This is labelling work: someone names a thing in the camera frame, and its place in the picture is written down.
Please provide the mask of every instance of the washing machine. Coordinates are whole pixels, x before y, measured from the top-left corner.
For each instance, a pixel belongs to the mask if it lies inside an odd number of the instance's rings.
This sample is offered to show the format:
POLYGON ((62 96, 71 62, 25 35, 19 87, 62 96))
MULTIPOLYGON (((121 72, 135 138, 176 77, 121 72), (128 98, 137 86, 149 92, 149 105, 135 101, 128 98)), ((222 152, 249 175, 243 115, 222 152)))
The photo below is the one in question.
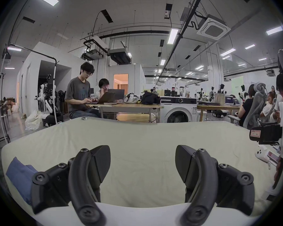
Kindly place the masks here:
POLYGON ((161 97, 161 123, 195 122, 197 99, 186 97, 161 97))

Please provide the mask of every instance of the gray mesh chair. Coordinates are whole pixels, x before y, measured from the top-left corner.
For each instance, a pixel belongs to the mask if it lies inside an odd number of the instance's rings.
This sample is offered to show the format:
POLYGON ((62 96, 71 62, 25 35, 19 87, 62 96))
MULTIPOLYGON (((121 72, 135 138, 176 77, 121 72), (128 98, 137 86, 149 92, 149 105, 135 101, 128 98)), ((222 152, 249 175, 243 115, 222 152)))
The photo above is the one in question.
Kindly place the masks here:
MULTIPOLYGON (((267 99, 265 93, 265 84, 258 82, 254 85, 255 96, 253 97, 253 104, 250 108, 248 115, 246 116, 243 127, 246 129, 251 129, 252 127, 259 125, 259 117, 265 105, 265 101, 267 99)), ((234 123, 234 121, 240 121, 240 118, 229 115, 230 122, 234 123)))

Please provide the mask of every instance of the office chair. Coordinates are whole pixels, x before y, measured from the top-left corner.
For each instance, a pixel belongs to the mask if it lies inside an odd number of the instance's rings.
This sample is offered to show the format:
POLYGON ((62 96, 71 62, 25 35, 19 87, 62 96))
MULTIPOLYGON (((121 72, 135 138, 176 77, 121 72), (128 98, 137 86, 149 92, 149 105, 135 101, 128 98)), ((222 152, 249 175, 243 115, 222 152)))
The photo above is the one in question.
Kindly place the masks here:
POLYGON ((276 103, 277 99, 274 98, 272 100, 272 108, 270 109, 270 111, 268 112, 268 114, 266 116, 260 117, 260 123, 266 123, 269 122, 269 117, 272 114, 272 112, 274 111, 274 107, 275 107, 275 103, 276 103))
MULTIPOLYGON (((258 82, 254 85, 254 90, 256 93, 253 98, 253 104, 243 123, 243 127, 246 129, 250 130, 252 127, 259 126, 259 117, 267 99, 265 86, 266 85, 261 82, 258 82)), ((231 123, 234 123, 234 121, 240 121, 240 118, 236 116, 228 115, 228 117, 230 118, 231 123)))

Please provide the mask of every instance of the label sticker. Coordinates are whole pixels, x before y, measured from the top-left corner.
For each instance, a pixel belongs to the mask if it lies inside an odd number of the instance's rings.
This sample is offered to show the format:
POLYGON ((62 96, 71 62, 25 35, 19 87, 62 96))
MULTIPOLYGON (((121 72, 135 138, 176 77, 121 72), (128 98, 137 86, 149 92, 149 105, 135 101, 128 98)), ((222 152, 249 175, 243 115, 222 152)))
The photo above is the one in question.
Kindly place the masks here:
POLYGON ((251 137, 260 137, 261 131, 260 130, 251 130, 250 136, 251 137))

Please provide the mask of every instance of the jeans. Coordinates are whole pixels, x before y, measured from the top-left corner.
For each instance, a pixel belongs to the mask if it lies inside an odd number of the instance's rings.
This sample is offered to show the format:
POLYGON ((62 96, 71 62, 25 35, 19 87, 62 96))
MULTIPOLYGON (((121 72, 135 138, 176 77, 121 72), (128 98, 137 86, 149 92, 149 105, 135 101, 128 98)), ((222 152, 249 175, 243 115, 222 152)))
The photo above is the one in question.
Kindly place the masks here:
POLYGON ((92 108, 89 108, 86 111, 72 111, 69 114, 70 119, 74 119, 82 116, 101 118, 101 114, 99 113, 99 111, 92 108))

